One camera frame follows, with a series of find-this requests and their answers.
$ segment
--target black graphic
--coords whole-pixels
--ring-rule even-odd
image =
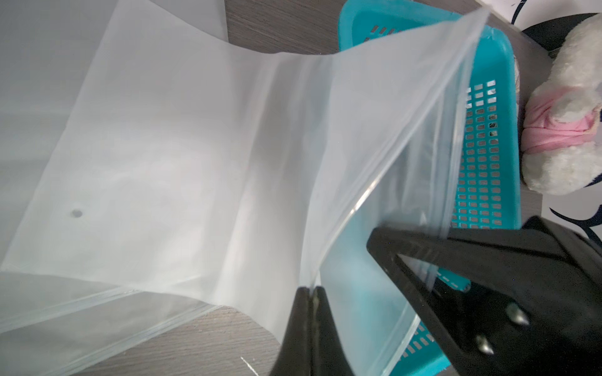
[[[587,184],[586,186],[592,186],[592,185],[600,183],[600,182],[602,182],[602,174],[596,176],[594,178],[594,180],[592,180],[592,182],[590,184]]]
[[[574,220],[572,218],[567,217],[566,215],[562,215],[556,212],[552,208],[550,208],[550,211],[554,213],[554,215],[558,218],[561,218],[567,222],[576,224],[577,226],[581,227],[590,240],[594,241],[596,244],[602,247],[602,241],[600,240],[598,235],[596,235],[596,233],[591,229],[594,226],[602,224],[602,205],[598,207],[598,211],[596,212],[596,214],[594,214],[594,216],[588,220]]]

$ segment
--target metal rivet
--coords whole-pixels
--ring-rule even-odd
[[[484,353],[485,355],[493,355],[493,347],[485,335],[479,334],[474,338],[474,340],[477,342],[477,348],[481,353]]]
[[[527,314],[524,313],[523,310],[520,309],[520,307],[514,302],[507,305],[506,314],[508,315],[510,321],[514,322],[515,324],[525,326],[530,324]]]

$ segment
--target black tool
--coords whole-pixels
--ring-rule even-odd
[[[448,239],[378,227],[368,251],[460,375],[602,375],[602,251],[551,221],[451,229]],[[471,280],[432,291],[402,256]],[[352,375],[325,291],[297,291],[272,376]]]

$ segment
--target white plush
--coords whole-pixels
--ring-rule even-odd
[[[523,155],[523,177],[529,188],[562,195],[591,183],[602,173],[602,147],[594,142]]]
[[[578,90],[558,99],[550,115],[568,123],[600,110],[596,89],[602,84],[602,13],[592,16],[568,33],[548,81],[533,92],[537,96],[562,87]],[[537,192],[562,195],[583,188],[602,173],[602,148],[593,142],[564,149],[523,155],[523,178]]]

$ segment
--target clear plastic bag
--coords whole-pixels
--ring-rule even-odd
[[[2,375],[69,375],[127,350],[214,306],[141,292],[0,334]]]
[[[227,40],[223,0],[154,2]],[[64,131],[116,4],[0,4],[0,260]],[[133,293],[106,283],[0,272],[0,333]]]
[[[447,236],[474,51],[444,87],[401,155],[355,212],[320,267],[341,343],[356,375],[388,375],[420,319],[366,250],[376,226]],[[432,286],[436,267],[406,258]]]

